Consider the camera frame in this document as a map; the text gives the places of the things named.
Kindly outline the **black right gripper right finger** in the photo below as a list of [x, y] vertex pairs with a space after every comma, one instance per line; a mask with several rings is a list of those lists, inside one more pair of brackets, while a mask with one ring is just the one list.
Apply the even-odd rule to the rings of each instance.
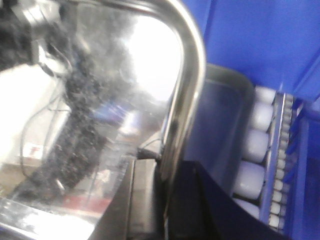
[[203, 166], [179, 166], [169, 203], [171, 240], [285, 240], [247, 213], [209, 176]]

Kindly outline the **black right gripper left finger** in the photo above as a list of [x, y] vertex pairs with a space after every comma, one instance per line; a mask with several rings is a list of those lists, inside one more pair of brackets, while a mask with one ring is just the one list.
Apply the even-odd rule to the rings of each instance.
[[163, 196], [154, 159], [129, 163], [91, 240], [163, 240]]

